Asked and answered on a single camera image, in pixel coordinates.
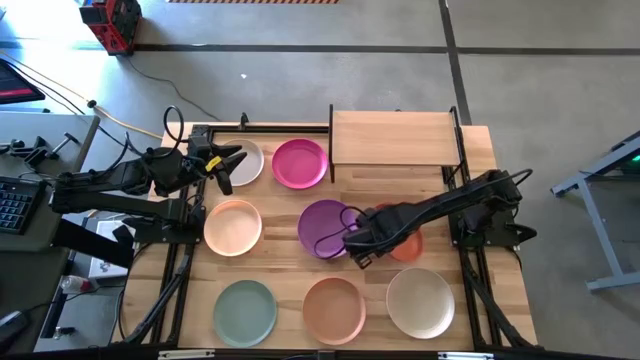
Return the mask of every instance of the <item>wooden tabletop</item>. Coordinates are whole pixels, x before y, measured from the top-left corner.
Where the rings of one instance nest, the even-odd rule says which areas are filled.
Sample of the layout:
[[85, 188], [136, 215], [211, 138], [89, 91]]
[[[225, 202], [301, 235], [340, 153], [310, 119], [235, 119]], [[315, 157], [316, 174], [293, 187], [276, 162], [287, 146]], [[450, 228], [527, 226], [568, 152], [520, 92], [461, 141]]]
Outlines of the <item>wooden tabletop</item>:
[[[177, 124], [171, 127], [177, 133]], [[192, 123], [185, 133], [191, 132]], [[465, 147], [472, 176], [496, 168], [489, 129], [463, 127]], [[213, 330], [213, 307], [218, 295], [231, 283], [251, 279], [265, 284], [278, 302], [278, 318], [273, 332], [255, 348], [307, 349], [328, 348], [316, 341], [304, 327], [302, 302], [317, 281], [340, 277], [351, 281], [364, 294], [367, 318], [362, 332], [340, 349], [369, 350], [469, 350], [472, 349], [469, 318], [462, 285], [457, 250], [450, 246], [447, 219], [425, 224], [424, 253], [412, 264], [400, 263], [388, 256], [375, 259], [360, 270], [348, 257], [332, 261], [315, 259], [298, 243], [298, 216], [311, 203], [336, 199], [358, 207], [385, 202], [419, 201], [445, 191], [437, 166], [336, 166], [336, 182], [329, 174], [308, 190], [291, 190], [279, 184], [271, 172], [271, 158], [283, 142], [304, 137], [316, 141], [325, 150], [328, 135], [295, 134], [223, 134], [214, 141], [223, 144], [235, 138], [257, 143], [265, 154], [262, 174], [250, 185], [234, 188], [232, 196], [222, 196], [215, 181], [207, 181], [205, 205], [211, 211], [217, 204], [242, 199], [253, 204], [263, 220], [263, 238], [248, 253], [225, 258], [203, 242], [196, 246], [184, 308], [180, 347], [227, 347]], [[166, 134], [163, 146], [173, 146]], [[123, 326], [129, 333], [158, 297], [167, 246], [150, 246], [136, 261], [124, 295]], [[504, 249], [487, 248], [489, 272], [495, 299], [509, 320], [529, 341], [536, 343], [525, 287], [513, 254]], [[455, 297], [455, 316], [449, 329], [430, 340], [417, 340], [402, 333], [392, 323], [385, 305], [389, 281], [408, 267], [436, 271], [451, 286]], [[168, 305], [163, 333], [166, 335], [173, 314], [174, 299]], [[489, 338], [486, 312], [478, 306], [483, 334]]]

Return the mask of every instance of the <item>white plate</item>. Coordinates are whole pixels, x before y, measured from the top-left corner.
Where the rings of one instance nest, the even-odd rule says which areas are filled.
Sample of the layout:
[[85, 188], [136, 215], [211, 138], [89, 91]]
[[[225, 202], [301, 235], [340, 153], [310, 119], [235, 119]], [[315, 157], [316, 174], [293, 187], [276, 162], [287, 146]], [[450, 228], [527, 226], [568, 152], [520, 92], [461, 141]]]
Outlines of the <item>white plate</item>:
[[407, 335], [431, 339], [451, 325], [455, 300], [449, 284], [440, 275], [411, 268], [391, 280], [387, 311], [393, 323]]
[[264, 168], [264, 154], [260, 147], [249, 140], [234, 139], [225, 145], [242, 145], [241, 152], [246, 152], [247, 157], [231, 173], [231, 185], [243, 186], [255, 180]]

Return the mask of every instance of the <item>sage green plate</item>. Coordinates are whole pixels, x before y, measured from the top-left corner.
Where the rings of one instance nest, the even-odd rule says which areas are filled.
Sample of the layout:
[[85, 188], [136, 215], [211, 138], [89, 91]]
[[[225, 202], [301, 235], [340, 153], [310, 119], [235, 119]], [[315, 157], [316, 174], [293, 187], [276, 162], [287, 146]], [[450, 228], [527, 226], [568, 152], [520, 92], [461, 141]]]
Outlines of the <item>sage green plate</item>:
[[227, 345], [250, 347], [264, 340], [276, 324], [276, 299], [263, 284], [242, 280], [229, 285], [213, 309], [213, 329]]

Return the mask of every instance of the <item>gray floor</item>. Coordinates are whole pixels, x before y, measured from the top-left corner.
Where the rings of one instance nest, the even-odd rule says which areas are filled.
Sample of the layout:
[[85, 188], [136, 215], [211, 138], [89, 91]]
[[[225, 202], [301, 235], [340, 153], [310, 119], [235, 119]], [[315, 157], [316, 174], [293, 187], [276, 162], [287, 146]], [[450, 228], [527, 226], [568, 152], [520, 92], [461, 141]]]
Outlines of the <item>gray floor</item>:
[[[342, 0], [313, 7], [141, 3], [147, 18], [141, 43], [445, 44], [436, 0]], [[449, 0], [449, 7], [459, 46], [640, 46], [639, 2]], [[170, 87], [142, 78], [125, 61], [44, 46], [70, 34], [92, 39], [68, 9], [69, 21], [57, 29], [28, 26], [10, 8], [0, 22], [0, 40], [46, 39], [8, 52], [95, 98], [123, 121], [161, 133], [169, 104], [179, 105], [189, 121], [208, 121]], [[455, 104], [446, 55], [139, 52], [131, 60], [149, 75], [172, 79], [185, 96], [225, 120], [245, 111], [253, 121], [326, 121], [330, 103], [338, 109], [425, 111]], [[639, 358], [640, 286], [587, 291], [585, 280], [609, 275], [604, 255], [581, 199], [555, 199], [549, 188], [639, 130], [640, 57], [461, 56], [460, 62], [473, 123], [489, 125], [499, 166], [534, 169], [522, 185], [518, 220], [539, 232], [523, 245], [522, 257], [540, 344]], [[52, 102], [30, 106], [66, 112]], [[123, 136], [118, 125], [104, 124]], [[133, 140], [157, 144], [139, 134]], [[87, 166], [108, 165], [117, 152], [99, 135]], [[615, 198], [608, 191], [597, 192], [605, 203]], [[629, 269], [637, 268], [637, 236], [620, 237], [614, 240], [621, 257]], [[38, 349], [104, 344], [113, 303], [99, 300], [92, 306], [102, 309], [101, 317], [92, 323], [78, 321], [88, 304], [67, 308], [64, 321], [80, 328], [79, 338], [41, 342]]]

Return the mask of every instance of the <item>magenta plate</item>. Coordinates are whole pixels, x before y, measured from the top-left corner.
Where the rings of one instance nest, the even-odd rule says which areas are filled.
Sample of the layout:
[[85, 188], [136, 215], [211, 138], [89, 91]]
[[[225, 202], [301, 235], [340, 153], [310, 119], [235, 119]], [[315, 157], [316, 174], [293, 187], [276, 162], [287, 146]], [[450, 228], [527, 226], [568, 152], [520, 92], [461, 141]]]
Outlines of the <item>magenta plate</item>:
[[329, 160], [320, 145], [307, 139], [294, 139], [280, 145], [271, 168], [284, 186], [307, 189], [319, 183], [327, 172]]

